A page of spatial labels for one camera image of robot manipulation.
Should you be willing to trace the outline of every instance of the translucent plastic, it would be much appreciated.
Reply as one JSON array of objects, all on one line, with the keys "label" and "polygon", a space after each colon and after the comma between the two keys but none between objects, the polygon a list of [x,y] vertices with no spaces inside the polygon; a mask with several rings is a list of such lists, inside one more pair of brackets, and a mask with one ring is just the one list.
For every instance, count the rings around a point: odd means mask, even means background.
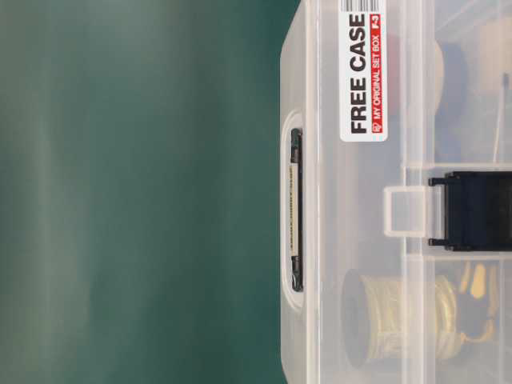
[{"label": "translucent plastic", "polygon": [[[388,0],[387,17],[398,76],[385,142],[340,139],[337,0],[303,1],[283,47],[284,371],[293,384],[512,383],[512,254],[428,245],[444,231],[443,191],[429,178],[512,170],[512,2]],[[288,287],[286,240],[294,116],[305,146],[301,294]],[[366,333],[369,346],[358,342]]]}]

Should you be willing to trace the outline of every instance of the clear plastic case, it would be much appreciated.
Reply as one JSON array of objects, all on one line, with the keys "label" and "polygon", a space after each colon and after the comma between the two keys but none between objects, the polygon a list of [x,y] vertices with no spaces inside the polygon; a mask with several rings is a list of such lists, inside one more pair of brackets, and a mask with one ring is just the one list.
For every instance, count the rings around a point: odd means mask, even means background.
[{"label": "clear plastic case", "polygon": [[282,49],[283,369],[512,384],[512,2],[380,4],[385,141],[340,138],[340,0],[303,0]]}]

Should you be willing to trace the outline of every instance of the plastic latch clip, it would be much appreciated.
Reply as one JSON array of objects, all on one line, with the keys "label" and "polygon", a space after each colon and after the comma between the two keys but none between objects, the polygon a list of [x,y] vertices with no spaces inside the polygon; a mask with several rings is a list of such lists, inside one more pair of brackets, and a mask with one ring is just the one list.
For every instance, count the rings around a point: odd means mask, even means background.
[{"label": "plastic latch clip", "polygon": [[445,237],[429,239],[430,246],[512,250],[512,172],[452,172],[429,186],[444,186],[445,224]]}]

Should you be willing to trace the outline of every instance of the white label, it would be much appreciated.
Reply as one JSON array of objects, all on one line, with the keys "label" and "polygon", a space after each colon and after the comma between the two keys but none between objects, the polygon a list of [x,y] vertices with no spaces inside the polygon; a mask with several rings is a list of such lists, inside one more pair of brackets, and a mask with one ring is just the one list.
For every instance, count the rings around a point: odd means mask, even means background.
[{"label": "white label", "polygon": [[386,0],[339,0],[340,135],[383,142],[387,124]]},{"label": "white label", "polygon": [[298,256],[298,164],[290,164],[290,256]]}]

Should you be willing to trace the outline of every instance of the teal surface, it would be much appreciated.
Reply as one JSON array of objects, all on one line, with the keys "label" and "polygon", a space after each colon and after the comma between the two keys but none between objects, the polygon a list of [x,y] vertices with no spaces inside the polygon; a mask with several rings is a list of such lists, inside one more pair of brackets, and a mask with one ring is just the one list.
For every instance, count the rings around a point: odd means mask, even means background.
[{"label": "teal surface", "polygon": [[0,382],[284,382],[297,5],[0,0]]}]

